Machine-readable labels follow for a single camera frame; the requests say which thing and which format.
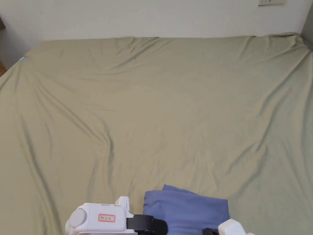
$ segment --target white wall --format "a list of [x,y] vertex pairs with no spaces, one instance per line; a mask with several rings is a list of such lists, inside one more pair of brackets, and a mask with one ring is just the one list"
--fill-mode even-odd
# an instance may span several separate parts
[[7,26],[0,59],[11,66],[43,40],[123,36],[228,37],[301,32],[312,0],[0,0]]

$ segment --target wooden furniture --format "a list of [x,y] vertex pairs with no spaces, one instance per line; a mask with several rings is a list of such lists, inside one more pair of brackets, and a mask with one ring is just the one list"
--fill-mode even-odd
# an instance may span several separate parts
[[1,18],[0,18],[0,30],[5,29],[4,23],[2,22]]
[[6,72],[6,68],[4,67],[3,63],[0,61],[0,77]]

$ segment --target label sticker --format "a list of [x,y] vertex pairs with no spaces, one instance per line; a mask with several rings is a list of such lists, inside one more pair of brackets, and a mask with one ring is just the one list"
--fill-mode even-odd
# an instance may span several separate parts
[[100,222],[115,222],[115,215],[99,214],[98,220]]

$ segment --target white plastic casing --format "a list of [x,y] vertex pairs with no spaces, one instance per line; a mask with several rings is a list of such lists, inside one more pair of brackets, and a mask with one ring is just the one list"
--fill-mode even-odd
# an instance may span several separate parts
[[120,197],[116,204],[85,203],[72,213],[65,231],[69,235],[137,234],[133,229],[126,229],[126,218],[132,217],[128,197]]
[[246,234],[241,223],[236,220],[229,219],[218,226],[219,235],[254,235],[252,233]]

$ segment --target sheet wrinkle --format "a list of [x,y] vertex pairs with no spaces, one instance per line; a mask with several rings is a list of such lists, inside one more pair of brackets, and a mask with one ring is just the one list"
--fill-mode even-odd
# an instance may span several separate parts
[[136,187],[136,184],[134,183],[134,180],[132,179],[132,180],[131,180],[131,184],[130,184],[130,186],[129,186],[128,193],[127,193],[127,195],[128,195],[129,197],[132,197],[132,195],[133,195],[133,193],[134,193],[134,190],[135,190],[135,187]]
[[118,46],[117,40],[118,40],[118,39],[114,38],[114,45],[115,45],[116,49],[119,49],[120,47]]
[[88,134],[90,137],[94,137],[97,140],[99,140],[100,142],[102,142],[103,140],[95,134],[95,132],[81,119],[79,118],[78,115],[76,115],[70,108],[68,108],[64,103],[62,103],[59,99],[57,99],[54,95],[51,94],[51,92],[49,92],[42,84],[40,81],[38,81],[38,84],[40,85],[40,87],[42,89],[45,90],[45,92],[47,94],[49,94],[51,96],[51,98],[53,100],[55,100],[58,104],[61,105],[61,107],[63,107],[65,110],[68,111],[69,114],[67,114],[62,108],[60,108],[58,105],[56,105],[51,99],[49,99],[49,97],[40,90],[40,92],[47,98],[47,100],[57,109],[61,112],[61,114],[64,115],[64,117],[67,117],[67,119],[73,123],[75,126],[77,126],[80,130],[82,130],[84,133]]
[[27,84],[29,85],[29,87],[32,87],[32,83],[29,81],[28,75],[27,73],[24,73],[25,75],[25,81],[27,82]]
[[17,74],[16,80],[15,80],[14,93],[16,93],[16,89],[18,87],[18,83],[19,83],[19,80],[21,78],[21,67],[22,67],[22,63],[19,63],[18,64],[18,74]]
[[278,57],[283,57],[287,54],[290,54],[292,52],[295,52],[295,51],[298,51],[298,50],[302,50],[302,49],[308,49],[306,45],[301,45],[301,46],[298,46],[298,47],[294,47],[294,48],[287,48],[285,49],[284,51],[281,51],[275,55],[271,55],[265,59],[262,59],[260,61],[257,62],[257,64],[259,63],[264,63],[264,62],[270,62],[271,60],[274,60],[274,59],[277,59]]
[[290,45],[290,48],[294,48],[294,47],[298,46],[299,37],[294,36],[293,39],[294,39],[294,43]]
[[37,97],[37,101],[38,103],[40,104],[40,106],[43,108],[43,110],[46,112],[46,114],[48,115],[48,117],[51,119],[51,121],[54,121],[53,120],[53,117],[52,117],[52,114],[50,113],[49,109],[44,105],[44,103],[42,102],[42,99],[40,98],[38,92],[36,91],[36,89],[34,88],[33,89],[34,92],[35,92],[35,95]]
[[131,61],[135,61],[141,54],[143,54],[144,52],[146,52],[147,50],[149,50],[150,48],[152,48],[154,45],[156,44],[156,41],[149,44],[148,46],[146,46],[145,48],[143,48],[142,50],[138,51],[136,54],[134,54],[133,56],[131,56],[130,58],[128,58],[127,60],[119,63],[118,65],[114,66],[113,68],[120,68],[122,66],[127,65],[128,63],[130,63]]
[[255,159],[258,160],[256,170],[254,170],[253,174],[241,184],[241,186],[235,193],[236,197],[240,197],[243,194],[243,192],[247,190],[248,185],[251,184],[254,180],[256,180],[257,177],[262,173],[267,162],[267,153],[268,153],[267,146],[264,146],[256,153]]
[[87,195],[86,195],[86,201],[92,201],[94,188],[95,188],[95,182],[96,182],[96,174],[99,169],[99,162],[97,158],[94,158],[94,166],[91,171],[91,175],[89,177],[89,181],[87,184]]
[[239,53],[238,53],[238,56],[237,56],[237,59],[241,59],[241,57],[244,55],[244,53],[246,52],[246,50],[248,49],[249,47],[249,44],[251,42],[251,40],[255,38],[255,36],[249,36],[249,37],[246,37],[243,41],[243,45],[241,45],[241,48],[239,49]]
[[151,42],[154,42],[156,40],[158,40],[159,38],[158,37],[154,37],[154,38],[142,38],[141,40],[141,48],[144,47],[145,45],[147,44],[150,44]]
[[[21,121],[21,125],[22,125],[24,139],[27,143],[27,146],[25,146],[23,144],[21,139],[20,139],[20,145],[27,152],[27,154],[25,155],[25,158],[26,158],[26,161],[28,162],[29,170],[30,170],[30,172],[31,172],[31,174],[35,180],[37,189],[38,189],[38,191],[42,197],[42,203],[45,206],[45,209],[48,212],[51,211],[51,213],[53,215],[52,218],[51,218],[51,216],[49,216],[50,227],[52,228],[54,225],[56,225],[58,232],[61,234],[63,226],[61,225],[59,213],[58,213],[56,204],[54,202],[54,199],[52,197],[51,191],[49,189],[49,186],[48,186],[48,184],[47,184],[47,182],[46,182],[46,180],[45,180],[45,178],[41,172],[40,166],[38,164],[38,161],[37,161],[38,157],[36,156],[36,153],[34,151],[33,142],[32,142],[27,124],[26,124],[23,116],[20,116],[20,121]],[[43,192],[40,190],[40,187],[38,186],[38,181],[40,182],[39,184],[42,186]]]
[[37,218],[39,218],[38,215],[40,215],[40,211],[39,210],[37,211],[37,204],[32,203],[32,202],[29,202],[29,203],[31,204],[31,210],[30,210],[31,216],[32,216],[32,218],[35,218],[34,219],[34,227],[33,227],[35,230],[34,234],[39,234],[38,228],[40,226],[39,226],[39,220],[37,220]]
[[109,140],[109,145],[108,145],[108,158],[107,158],[107,166],[108,166],[108,172],[107,172],[107,182],[108,185],[110,187],[111,190],[111,194],[113,196],[113,198],[116,198],[116,190],[114,188],[114,184],[113,184],[113,170],[114,170],[114,164],[115,164],[115,160],[114,160],[114,142],[113,139],[111,137],[111,134],[109,132],[109,128],[107,126],[107,124],[102,121],[103,123],[103,128],[104,128],[104,132],[106,133],[106,136]]
[[115,109],[108,109],[108,108],[102,108],[102,107],[96,107],[96,109],[104,110],[104,111],[108,111],[108,112],[117,112],[117,110],[115,110]]
[[295,166],[295,162],[294,162],[294,160],[293,160],[293,156],[290,155],[290,153],[292,153],[293,151],[292,151],[291,148],[289,148],[289,144],[287,144],[285,141],[283,141],[282,146],[283,146],[283,148],[284,148],[286,157],[287,157],[287,159],[288,159],[288,163],[289,163],[289,166],[290,166],[290,168],[291,168],[291,171],[292,171],[292,173],[293,173],[293,175],[294,175],[296,181],[297,181],[298,184],[299,184],[299,187],[300,187],[300,190],[301,190],[301,192],[302,192],[302,195],[304,195],[305,198],[306,198],[306,200],[308,200],[307,195],[306,195],[306,193],[305,193],[305,189],[304,189],[303,184],[302,184],[302,181],[300,180],[300,176],[299,176],[299,174],[297,173],[297,169],[296,169],[296,166]]
[[263,144],[270,126],[272,125],[272,122],[276,116],[276,113],[278,111],[278,108],[282,105],[282,103],[285,101],[287,95],[290,92],[290,88],[288,91],[282,95],[282,97],[278,100],[278,102],[274,103],[271,107],[269,107],[268,112],[264,115],[263,121],[261,122],[262,125],[260,125],[260,129],[257,131],[256,138],[257,138],[257,145],[255,147],[255,151],[258,151],[261,145]]
[[54,82],[55,84],[59,85],[60,87],[63,87],[64,89],[70,91],[70,92],[73,93],[73,94],[80,95],[80,96],[83,96],[83,95],[84,95],[83,93],[79,92],[77,89],[75,89],[75,88],[73,88],[73,87],[70,87],[70,86],[68,86],[68,85],[65,85],[65,84],[59,82],[58,80],[56,80],[56,79],[54,79],[54,78],[51,78],[50,76],[48,76],[47,74],[45,74],[45,73],[43,73],[43,72],[41,72],[41,71],[38,71],[38,70],[37,70],[37,72],[38,72],[40,75],[42,75],[43,77],[45,77],[47,80]]
[[75,77],[75,79],[82,79],[87,81],[103,81],[106,82],[107,80],[104,78],[104,76],[113,76],[113,75],[120,75],[120,74],[127,74],[131,70],[124,69],[123,71],[115,71],[115,72],[103,72],[103,73],[85,73],[83,75],[92,75],[92,76],[101,76],[101,79],[94,79],[94,78],[87,78],[87,77]]
[[133,45],[136,41],[137,41],[137,38],[132,38],[132,41],[129,44],[127,44],[127,47]]
[[283,76],[282,79],[279,80],[277,84],[273,86],[272,89],[270,89],[269,92],[263,97],[261,102],[261,107],[259,108],[258,116],[260,116],[267,104],[269,103],[270,99],[273,97],[274,94],[278,92],[278,90],[282,89],[283,85],[287,83],[287,81],[291,78],[291,76],[297,71],[297,69],[302,65],[306,57],[310,54],[310,51],[306,51],[306,53],[294,64],[293,67],[287,72],[285,76]]
[[91,61],[92,61],[92,64],[93,66],[97,69],[97,70],[101,70],[101,67],[98,66],[98,63],[96,62],[96,60],[94,59],[92,53],[90,50],[88,50],[88,54],[89,54],[89,57],[91,58]]
[[235,167],[240,161],[242,161],[243,157],[253,148],[253,146],[254,143],[249,144],[247,147],[244,148],[243,151],[241,151],[240,154],[236,155],[235,160],[228,166],[226,174],[230,173],[233,167]]
[[45,122],[45,121],[43,121],[43,122],[44,122],[44,126],[47,130],[48,139],[49,139],[49,157],[50,157],[50,159],[52,159],[53,139],[52,139],[50,129],[49,129],[47,122]]
[[136,49],[136,47],[133,47],[130,54],[132,54],[135,49]]
[[269,53],[271,48],[272,48],[272,46],[271,46],[271,37],[270,37],[270,35],[266,35],[264,37],[264,39],[265,39],[265,51],[266,51],[266,53]]
[[8,77],[3,81],[3,83],[0,85],[0,92],[2,91],[2,89],[4,88],[5,84],[9,81],[9,79],[11,78],[12,74],[14,73],[14,70],[10,70],[10,73],[8,75]]
[[64,51],[65,51],[65,49],[61,49],[59,57],[63,57],[64,56]]
[[100,43],[100,51],[101,51],[101,55],[103,56],[104,53],[103,53],[103,46],[102,46],[102,39],[99,40],[99,43]]
[[162,136],[161,141],[159,142],[158,146],[155,148],[152,155],[158,155],[163,149],[166,148],[166,145],[167,145],[165,141],[166,137],[163,131],[161,133],[161,136]]
[[39,214],[40,214],[40,216],[38,216],[38,217],[36,216],[35,218],[38,219],[41,222],[43,235],[48,235],[47,219],[46,219],[46,216],[45,216],[41,206],[39,207]]
[[167,44],[169,44],[172,40],[169,39],[167,42],[165,42],[164,44],[160,45],[159,47],[155,48],[153,51],[148,52],[147,54],[150,55],[152,53],[155,53],[156,51],[160,50],[161,48],[165,47]]

